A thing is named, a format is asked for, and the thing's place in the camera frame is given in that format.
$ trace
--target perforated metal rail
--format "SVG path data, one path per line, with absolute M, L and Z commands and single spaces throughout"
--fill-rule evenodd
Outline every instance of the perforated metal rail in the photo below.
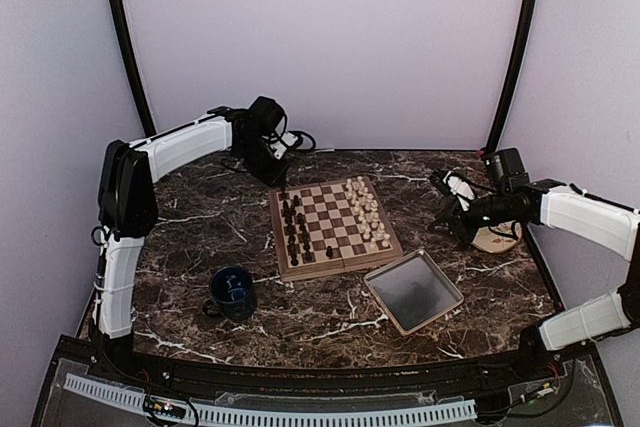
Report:
M 141 389 L 109 385 L 73 374 L 67 374 L 64 388 L 117 409 L 145 415 L 142 410 L 145 394 Z M 477 417 L 473 400 L 411 409 L 334 414 L 271 412 L 217 407 L 198 402 L 193 404 L 200 415 L 200 425 L 211 427 L 422 427 L 446 425 Z M 193 420 L 193 412 L 188 410 L 181 423 L 192 425 Z

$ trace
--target blue mug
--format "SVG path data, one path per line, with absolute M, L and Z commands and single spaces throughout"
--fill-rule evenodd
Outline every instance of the blue mug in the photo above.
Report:
M 251 317 L 258 306 L 251 274 L 242 267 L 223 267 L 209 281 L 211 299 L 202 306 L 209 317 L 238 321 Z

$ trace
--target white wall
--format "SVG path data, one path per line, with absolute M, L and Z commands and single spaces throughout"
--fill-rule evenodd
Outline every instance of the white wall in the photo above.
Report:
M 0 0 L 0 424 L 29 425 L 91 291 L 107 143 L 142 135 L 107 0 Z
M 640 206 L 640 0 L 538 0 L 501 147 L 551 177 Z M 624 282 L 627 265 L 570 234 L 535 230 L 569 307 Z M 599 346 L 626 425 L 640 425 L 640 332 Z
M 126 0 L 160 130 L 274 97 L 322 146 L 478 149 L 521 0 Z

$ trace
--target gray tray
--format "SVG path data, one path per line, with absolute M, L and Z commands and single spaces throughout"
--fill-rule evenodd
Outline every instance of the gray tray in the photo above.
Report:
M 402 335 L 409 335 L 464 301 L 424 250 L 369 272 L 364 281 Z

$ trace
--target marble table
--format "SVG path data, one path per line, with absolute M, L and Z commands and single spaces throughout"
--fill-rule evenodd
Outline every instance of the marble table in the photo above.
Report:
M 405 253 L 424 248 L 463 293 L 459 308 L 407 337 L 372 298 L 366 271 L 283 283 L 269 188 L 223 167 L 223 159 L 228 155 L 202 158 L 156 186 L 160 218 L 140 256 L 134 293 L 139 352 L 252 367 L 410 365 L 515 349 L 523 327 L 553 313 L 524 243 L 492 255 L 427 231 L 442 204 L 429 174 L 459 169 L 486 184 L 474 153 L 336 151 L 291 158 L 290 185 L 368 175 Z M 201 313 L 209 278 L 225 265 L 248 269 L 256 281 L 258 309 L 242 323 Z

